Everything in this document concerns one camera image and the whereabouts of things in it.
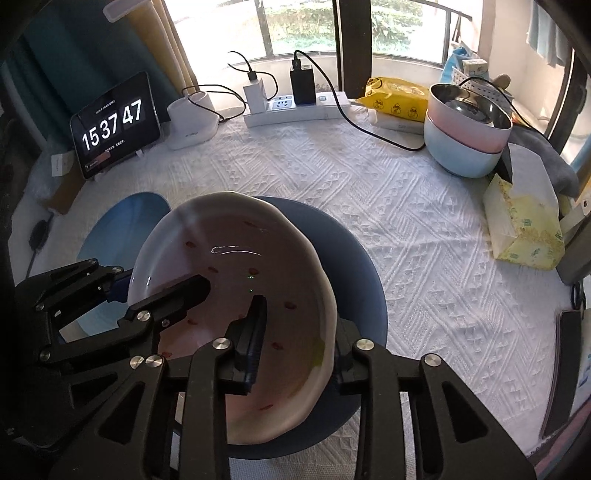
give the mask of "table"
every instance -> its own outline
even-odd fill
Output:
[[[351,116],[371,128],[365,109]],[[346,225],[369,252],[388,304],[388,349],[417,359],[441,355],[528,454],[541,443],[555,319],[570,308],[570,294],[556,271],[492,258],[481,200],[487,184],[452,176],[427,150],[403,151],[342,120],[249,130],[236,119],[202,145],[170,151],[160,143],[86,183],[56,219],[33,273],[74,262],[92,226],[133,193],[157,192],[172,208],[220,190],[308,203]],[[414,478],[405,397],[402,406]],[[303,452],[231,460],[233,477],[352,478],[358,428],[356,415]]]

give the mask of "beige curtain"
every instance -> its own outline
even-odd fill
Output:
[[[129,13],[127,19],[179,93],[185,87],[197,85],[163,0],[141,5]]]

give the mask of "power strip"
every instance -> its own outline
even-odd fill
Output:
[[[347,110],[351,103],[344,92],[336,92],[339,105]],[[282,124],[285,122],[298,122],[300,120],[326,120],[329,118],[341,118],[336,106],[335,97],[330,92],[316,94],[315,105],[296,105],[293,95],[282,95],[269,100],[267,111],[243,115],[247,127],[260,125]]]

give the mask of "pink bowl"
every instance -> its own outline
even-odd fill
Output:
[[[448,83],[430,88],[428,113],[439,130],[489,154],[505,148],[513,126],[509,115],[489,99]]]
[[[316,250],[276,207],[235,192],[200,196],[166,215],[141,248],[128,292],[133,304],[191,275],[211,292],[160,335],[173,359],[221,337],[267,298],[257,381],[246,397],[226,396],[228,442],[264,443],[303,422],[333,369],[337,308]]]

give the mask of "white power adapter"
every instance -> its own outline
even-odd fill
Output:
[[[244,95],[248,102],[248,109],[251,113],[262,113],[267,111],[269,102],[267,101],[267,94],[265,93],[265,85],[262,79],[257,78],[251,80],[244,86]]]

